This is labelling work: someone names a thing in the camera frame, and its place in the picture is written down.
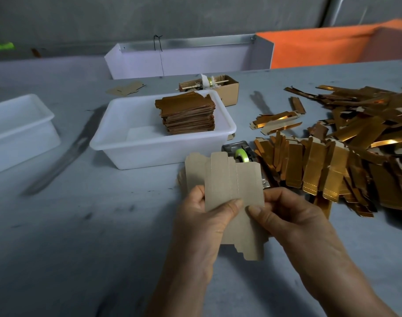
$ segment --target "fingernail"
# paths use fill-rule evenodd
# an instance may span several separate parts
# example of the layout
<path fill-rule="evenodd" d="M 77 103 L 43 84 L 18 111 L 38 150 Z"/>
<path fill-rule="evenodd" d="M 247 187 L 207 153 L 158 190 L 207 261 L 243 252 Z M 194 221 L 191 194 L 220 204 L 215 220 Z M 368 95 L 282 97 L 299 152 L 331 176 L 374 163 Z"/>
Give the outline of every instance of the fingernail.
<path fill-rule="evenodd" d="M 244 201 L 242 199 L 233 199 L 232 202 L 238 206 L 238 208 L 242 208 L 242 206 L 244 205 Z"/>
<path fill-rule="evenodd" d="M 261 212 L 261 207 L 260 206 L 249 206 L 248 211 L 251 213 L 251 215 L 257 216 Z"/>

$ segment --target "white plastic tray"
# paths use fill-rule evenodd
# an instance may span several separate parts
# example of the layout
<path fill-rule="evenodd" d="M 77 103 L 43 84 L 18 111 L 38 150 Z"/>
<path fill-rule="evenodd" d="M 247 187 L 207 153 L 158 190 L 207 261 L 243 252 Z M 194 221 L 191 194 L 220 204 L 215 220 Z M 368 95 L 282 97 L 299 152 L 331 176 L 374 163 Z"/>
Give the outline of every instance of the white plastic tray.
<path fill-rule="evenodd" d="M 53 118 L 34 94 L 0 102 L 0 171 L 57 147 Z"/>
<path fill-rule="evenodd" d="M 214 90 L 197 91 L 209 94 L 214 101 L 215 129 L 198 133 L 168 135 L 155 100 L 176 95 L 149 95 L 112 100 L 89 146 L 103 150 L 120 170 L 176 164 L 188 154 L 210 155 L 221 151 L 236 125 Z"/>

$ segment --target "left hand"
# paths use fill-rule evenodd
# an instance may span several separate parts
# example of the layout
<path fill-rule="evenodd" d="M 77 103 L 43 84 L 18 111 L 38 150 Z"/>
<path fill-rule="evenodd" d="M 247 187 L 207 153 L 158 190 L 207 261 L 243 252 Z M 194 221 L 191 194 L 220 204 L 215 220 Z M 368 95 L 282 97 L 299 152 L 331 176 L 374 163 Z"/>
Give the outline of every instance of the left hand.
<path fill-rule="evenodd" d="M 203 269 L 209 282 L 223 232 L 243 201 L 230 200 L 206 212 L 204 197 L 204 186 L 195 186 L 177 211 L 167 261 L 175 268 L 189 265 Z"/>

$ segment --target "gray table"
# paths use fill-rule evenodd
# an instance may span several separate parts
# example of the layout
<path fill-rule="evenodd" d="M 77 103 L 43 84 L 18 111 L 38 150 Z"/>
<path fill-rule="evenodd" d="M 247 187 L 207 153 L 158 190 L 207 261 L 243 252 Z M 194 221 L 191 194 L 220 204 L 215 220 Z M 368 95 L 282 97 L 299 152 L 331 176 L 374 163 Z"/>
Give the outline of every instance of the gray table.
<path fill-rule="evenodd" d="M 239 101 L 228 111 L 235 140 L 251 142 L 249 123 L 259 113 L 290 109 L 283 91 L 293 85 L 319 93 L 320 84 L 365 85 L 400 91 L 402 61 L 230 73 L 240 82 Z M 135 95 L 173 92 L 195 76 L 141 79 Z M 114 97 L 105 90 L 128 80 L 59 82 L 0 89 L 0 101 L 36 93 L 56 117 L 62 144 L 0 173 L 0 316 L 137 316 L 159 276 L 180 201 L 176 175 L 182 164 L 117 170 L 103 152 L 88 148 L 49 186 L 23 192 L 72 145 L 91 111 Z M 302 99 L 303 130 L 328 111 Z M 402 225 L 388 213 L 360 218 L 344 205 L 330 217 L 349 254 L 375 291 L 402 313 Z M 205 316 L 324 316 L 303 287 L 278 243 L 265 260 L 247 262 L 223 246 L 208 287 Z"/>

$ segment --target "orange cloth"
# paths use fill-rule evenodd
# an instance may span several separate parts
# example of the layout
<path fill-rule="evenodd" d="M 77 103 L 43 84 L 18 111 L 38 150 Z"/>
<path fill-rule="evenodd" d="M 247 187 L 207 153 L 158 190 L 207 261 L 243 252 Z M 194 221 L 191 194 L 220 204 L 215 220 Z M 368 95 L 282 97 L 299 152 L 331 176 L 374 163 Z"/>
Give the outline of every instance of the orange cloth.
<path fill-rule="evenodd" d="M 258 32 L 274 43 L 272 69 L 356 62 L 379 27 L 402 30 L 402 20 L 382 24 Z"/>

